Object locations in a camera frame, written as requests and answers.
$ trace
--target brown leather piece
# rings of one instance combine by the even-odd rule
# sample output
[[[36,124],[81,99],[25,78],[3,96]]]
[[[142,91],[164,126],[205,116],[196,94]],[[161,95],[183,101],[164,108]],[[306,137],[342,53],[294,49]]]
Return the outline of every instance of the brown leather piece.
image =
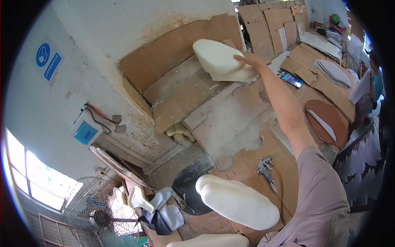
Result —
[[[322,119],[332,128],[336,136],[336,142],[307,110],[311,110],[316,113],[320,119]],[[345,144],[347,143],[347,128],[340,118],[339,112],[335,106],[329,105],[321,100],[309,100],[306,102],[306,114],[314,130],[318,134],[318,137],[322,141],[329,144],[334,144],[340,149],[344,148]]]

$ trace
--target blue safety sign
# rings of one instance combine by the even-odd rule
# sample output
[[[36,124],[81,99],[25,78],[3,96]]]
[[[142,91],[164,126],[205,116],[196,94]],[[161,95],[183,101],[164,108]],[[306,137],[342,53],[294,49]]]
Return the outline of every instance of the blue safety sign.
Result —
[[[37,71],[50,81],[56,69],[59,67],[63,55],[49,37],[44,37],[37,49],[36,64]]]

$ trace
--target gray sleeve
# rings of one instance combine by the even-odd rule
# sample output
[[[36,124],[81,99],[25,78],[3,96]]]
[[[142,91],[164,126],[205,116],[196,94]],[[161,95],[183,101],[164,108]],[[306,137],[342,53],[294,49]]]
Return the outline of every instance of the gray sleeve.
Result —
[[[339,176],[318,148],[305,148],[297,166],[299,195],[295,215],[322,217],[350,209]]]

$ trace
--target blue shirt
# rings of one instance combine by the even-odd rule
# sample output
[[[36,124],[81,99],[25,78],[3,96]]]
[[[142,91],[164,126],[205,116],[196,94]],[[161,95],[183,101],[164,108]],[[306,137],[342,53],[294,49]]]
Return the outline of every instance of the blue shirt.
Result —
[[[374,90],[373,102],[377,102],[383,92],[383,82],[381,81],[381,73],[374,73],[372,79],[372,85]],[[372,113],[373,107],[369,109],[369,113]]]

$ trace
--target electric fan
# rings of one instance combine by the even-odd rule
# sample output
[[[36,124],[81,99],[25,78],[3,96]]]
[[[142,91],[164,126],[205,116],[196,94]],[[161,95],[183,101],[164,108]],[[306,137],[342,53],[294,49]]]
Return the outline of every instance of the electric fan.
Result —
[[[135,247],[140,224],[135,211],[124,202],[126,195],[110,182],[84,177],[70,187],[64,217],[84,247]]]

